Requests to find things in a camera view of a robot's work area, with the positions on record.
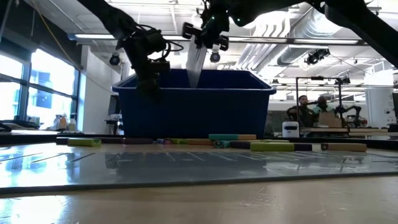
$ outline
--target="cable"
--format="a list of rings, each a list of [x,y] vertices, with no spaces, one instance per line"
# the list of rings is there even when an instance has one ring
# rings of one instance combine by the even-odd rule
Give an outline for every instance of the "cable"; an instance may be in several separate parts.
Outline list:
[[[345,60],[340,59],[340,58],[338,58],[338,57],[336,57],[336,56],[334,56],[334,55],[332,55],[332,54],[330,54],[330,56],[332,56],[332,57],[338,59],[340,62],[343,62],[343,63],[345,63],[345,64],[347,64],[347,65],[349,65],[349,66],[351,66],[351,67],[353,67],[353,68],[355,68],[355,69],[358,69],[359,71],[362,71],[362,72],[364,72],[364,73],[366,73],[366,74],[368,74],[368,75],[373,75],[373,74],[371,74],[371,73],[369,73],[369,72],[367,72],[367,71],[365,71],[365,70],[363,70],[363,69],[360,69],[360,68],[358,68],[358,67],[356,67],[356,66],[354,66],[354,65],[350,65],[350,64],[349,64],[348,62],[346,62]]]
[[[47,24],[47,22],[45,21],[42,13],[40,12],[39,8],[36,5],[36,0],[32,0],[32,4],[34,5],[36,11],[38,12],[41,20],[44,23],[44,26],[46,27],[46,29],[48,30],[48,32],[51,34],[51,36],[53,37],[54,41],[57,43],[57,45],[60,47],[61,51],[65,54],[65,56],[67,57],[67,59],[75,66],[75,68],[77,68],[77,70],[79,70],[79,72],[81,74],[84,74],[83,71],[81,69],[79,69],[79,67],[77,66],[77,64],[75,63],[75,61],[73,61],[70,56],[68,55],[68,53],[65,51],[65,49],[63,49],[63,47],[61,46],[61,43],[58,41],[57,37],[54,35],[54,33],[51,31],[51,28],[49,27],[49,25]],[[88,76],[87,74],[84,75],[86,78],[88,78],[90,81],[92,81],[95,85],[98,85],[99,87],[101,87],[102,89],[106,90],[107,92],[114,94],[114,92],[109,91],[107,88],[103,87],[102,85],[98,84],[97,82],[95,82],[90,76]]]

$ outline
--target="ceiling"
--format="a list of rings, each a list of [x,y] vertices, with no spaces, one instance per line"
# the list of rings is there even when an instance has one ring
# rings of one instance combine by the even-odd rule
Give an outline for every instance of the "ceiling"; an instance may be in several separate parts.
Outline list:
[[[200,0],[106,0],[110,5],[118,7],[128,13],[134,20],[140,24],[155,27],[162,30],[164,35],[181,34],[182,24],[184,22],[194,23],[196,7],[201,8]],[[40,13],[58,25],[69,34],[107,34],[107,30],[102,23],[89,10],[85,9],[77,0],[26,0],[32,7],[38,7]],[[378,0],[373,1],[369,7],[381,7],[379,17],[385,20],[390,26],[398,30],[398,1],[396,0]],[[306,3],[294,6],[294,10],[289,10],[285,14],[290,25],[293,27],[298,24],[300,18],[310,9]],[[266,19],[265,22],[272,23],[274,19]],[[230,26],[230,36],[250,36],[254,35],[256,28],[246,29],[238,27],[233,23]],[[358,36],[345,28],[334,33],[331,38],[334,39],[357,39]],[[90,44],[91,50],[105,62],[110,55],[115,52],[116,41],[91,40],[84,44]],[[187,52],[188,43],[181,43]],[[219,63],[210,63],[206,59],[204,67],[207,69],[232,69],[239,61],[247,44],[230,44],[229,50],[220,52],[221,60]],[[318,76],[335,77],[339,74],[351,75],[351,81],[356,83],[363,82],[363,70],[371,67],[375,63],[384,60],[375,50],[370,47],[348,47],[348,46],[329,46],[333,56],[329,56],[319,64],[303,69],[301,59],[285,67],[273,69],[278,71],[271,77],[280,78],[280,82],[289,82],[291,78]],[[186,60],[183,57],[171,57],[170,62],[173,66],[180,67]]]

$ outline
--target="window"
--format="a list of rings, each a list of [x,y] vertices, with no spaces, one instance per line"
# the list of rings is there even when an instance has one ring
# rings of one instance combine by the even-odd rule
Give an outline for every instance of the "window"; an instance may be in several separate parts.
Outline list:
[[[69,118],[72,108],[72,99],[49,93],[35,88],[29,88],[27,115],[40,118],[40,123],[51,123],[56,115]]]
[[[38,49],[32,54],[30,82],[72,95],[75,68]]]
[[[22,77],[23,64],[6,56],[0,55],[0,73],[14,78]]]
[[[0,82],[0,120],[14,119],[18,114],[20,92],[20,84]]]

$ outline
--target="blue storage tub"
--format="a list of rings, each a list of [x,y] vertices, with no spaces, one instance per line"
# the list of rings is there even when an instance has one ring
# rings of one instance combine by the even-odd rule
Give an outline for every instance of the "blue storage tub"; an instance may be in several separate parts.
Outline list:
[[[190,88],[186,70],[160,75],[162,101],[136,91],[136,77],[113,86],[119,93],[124,134],[140,138],[208,138],[256,134],[263,138],[269,96],[276,89],[251,72],[203,70]]]

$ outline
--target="person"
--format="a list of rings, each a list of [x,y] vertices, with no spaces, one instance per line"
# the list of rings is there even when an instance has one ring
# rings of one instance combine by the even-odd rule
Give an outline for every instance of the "person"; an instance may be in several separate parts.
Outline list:
[[[334,109],[328,105],[324,96],[318,97],[318,104],[312,109],[315,114],[331,112]]]
[[[300,126],[311,128],[314,124],[314,112],[308,108],[308,98],[306,95],[302,95],[298,98],[300,105],[298,106],[298,123]],[[297,121],[297,106],[289,108],[287,116],[291,121]]]

